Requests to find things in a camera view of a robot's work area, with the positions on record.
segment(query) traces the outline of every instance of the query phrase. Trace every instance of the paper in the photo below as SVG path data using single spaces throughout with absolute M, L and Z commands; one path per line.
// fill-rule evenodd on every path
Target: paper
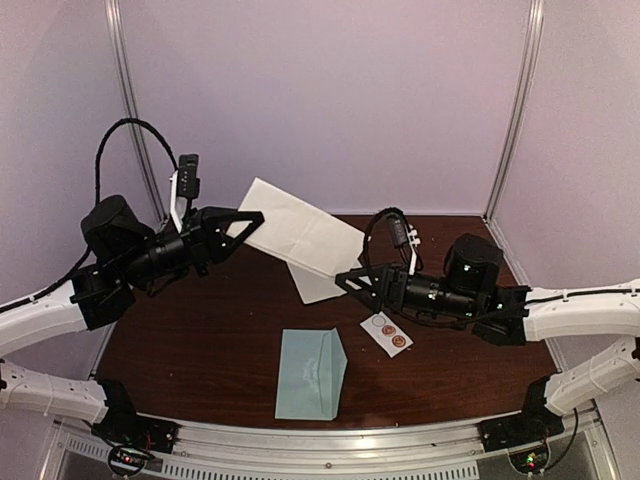
M 283 330 L 276 418 L 333 420 L 347 356 L 338 331 Z
M 351 269 L 362 250 L 361 231 L 259 178 L 239 210 L 259 210 L 265 219 L 247 245 L 325 277 Z M 245 226 L 235 222 L 227 234 L 235 237 Z
M 374 313 L 360 325 L 392 358 L 413 345 L 413 340 L 383 312 Z
M 335 277 L 318 275 L 290 263 L 287 263 L 287 266 L 293 282 L 296 284 L 302 303 L 305 305 L 328 298 L 340 297 L 347 293 L 336 285 Z M 356 262 L 351 268 L 362 268 L 362 265 L 360 262 Z

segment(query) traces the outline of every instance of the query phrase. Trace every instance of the white arm segment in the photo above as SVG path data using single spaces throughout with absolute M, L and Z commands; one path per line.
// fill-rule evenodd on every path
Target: white arm segment
M 640 337 L 640 279 L 609 287 L 575 290 L 534 288 L 527 300 L 588 290 L 628 289 L 638 293 L 604 293 L 531 304 L 524 318 L 525 337 L 537 342 L 566 335 L 618 334 Z
M 99 423 L 107 413 L 104 389 L 95 381 L 81 382 L 32 372 L 9 362 L 0 364 L 0 409 L 16 408 L 63 415 Z
M 623 337 L 595 357 L 571 370 L 553 375 L 545 389 L 546 407 L 556 415 L 640 378 L 640 360 L 633 358 L 634 337 Z
M 50 295 L 0 315 L 0 358 L 47 338 L 86 330 L 80 308 L 71 303 L 74 293 L 68 281 Z

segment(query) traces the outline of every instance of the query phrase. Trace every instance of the round sticker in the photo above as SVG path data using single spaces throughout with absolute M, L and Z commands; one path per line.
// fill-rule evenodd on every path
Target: round sticker
M 373 319 L 371 319 L 371 323 L 373 323 L 373 325 L 376 327 L 381 327 L 382 325 L 387 323 L 387 321 L 384 319 L 384 317 L 376 315 L 375 317 L 373 317 Z
M 402 348 L 407 344 L 407 341 L 402 335 L 396 335 L 391 339 L 391 343 L 393 343 L 398 348 Z
M 382 333 L 387 337 L 390 337 L 391 335 L 396 334 L 396 329 L 392 325 L 385 325 L 382 327 Z

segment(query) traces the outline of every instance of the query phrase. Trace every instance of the metal track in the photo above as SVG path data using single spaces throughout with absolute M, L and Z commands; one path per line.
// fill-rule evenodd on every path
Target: metal track
M 105 0 L 105 6 L 107 9 L 109 35 L 111 36 L 118 79 L 120 80 L 120 92 L 122 94 L 124 110 L 127 117 L 139 118 L 131 72 L 129 71 L 129 63 L 127 60 L 124 31 L 120 17 L 120 2 L 119 0 Z M 131 140 L 133 141 L 133 148 L 138 159 L 142 180 L 149 200 L 151 201 L 151 206 L 153 207 L 153 214 L 156 221 L 161 222 L 167 218 L 167 214 L 162 205 L 162 197 L 160 196 L 158 183 L 156 182 L 153 168 L 151 167 L 151 160 L 142 129 L 138 125 L 130 125 L 129 131 L 131 132 Z
M 502 156 L 498 166 L 498 173 L 491 190 L 489 203 L 484 214 L 484 218 L 491 223 L 498 207 L 498 202 L 504 190 L 507 173 L 511 166 L 511 161 L 515 153 L 516 144 L 520 135 L 524 111 L 529 98 L 529 91 L 533 83 L 534 72 L 538 62 L 540 51 L 540 41 L 542 39 L 544 0 L 531 0 L 529 10 L 529 20 L 527 23 L 527 34 L 524 42 L 524 52 L 522 54 L 522 64 L 520 65 L 520 77 L 516 90 L 516 98 L 511 111 L 511 120 L 502 149 Z

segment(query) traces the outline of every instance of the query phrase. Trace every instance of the metal frame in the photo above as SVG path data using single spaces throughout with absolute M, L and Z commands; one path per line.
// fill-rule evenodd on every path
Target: metal frame
M 138 118 L 138 107 L 133 90 L 133 81 L 131 80 L 131 72 L 129 70 L 129 62 L 127 60 L 127 50 L 124 41 L 124 30 L 122 28 L 122 19 L 120 17 L 119 0 L 105 0 L 107 10 L 107 24 L 109 26 L 109 35 L 113 45 L 113 54 L 116 61 L 116 69 L 118 79 L 120 80 L 120 92 L 124 103 L 126 116 Z M 138 125 L 130 125 L 131 140 L 133 148 L 138 159 L 142 180 L 147 190 L 147 195 L 151 201 L 153 214 L 156 221 L 162 222 L 167 218 L 167 213 L 162 205 L 162 197 L 156 182 L 147 145 L 144 140 L 142 129 Z
M 477 479 L 477 462 L 504 451 L 483 453 L 478 419 L 435 425 L 341 431 L 251 429 L 179 422 L 172 455 L 156 454 L 150 472 L 163 478 L 269 478 L 271 480 Z M 573 415 L 565 418 L 573 431 Z M 104 461 L 108 448 L 73 420 L 58 423 L 40 478 L 58 478 L 66 452 Z M 580 411 L 579 431 L 592 448 L 598 478 L 617 480 L 597 409 Z
M 531 0 L 531 8 L 529 10 L 529 20 L 527 23 L 527 34 L 524 41 L 524 51 L 522 54 L 522 64 L 520 65 L 520 77 L 516 90 L 516 97 L 511 111 L 511 120 L 505 137 L 502 156 L 498 166 L 498 172 L 491 189 L 489 203 L 484 214 L 484 218 L 488 223 L 493 221 L 493 217 L 498 208 L 500 197 L 504 190 L 505 181 L 511 166 L 511 160 L 515 152 L 522 121 L 524 119 L 525 106 L 529 98 L 531 84 L 538 62 L 538 53 L 540 51 L 540 41 L 542 39 L 542 26 L 544 0 Z

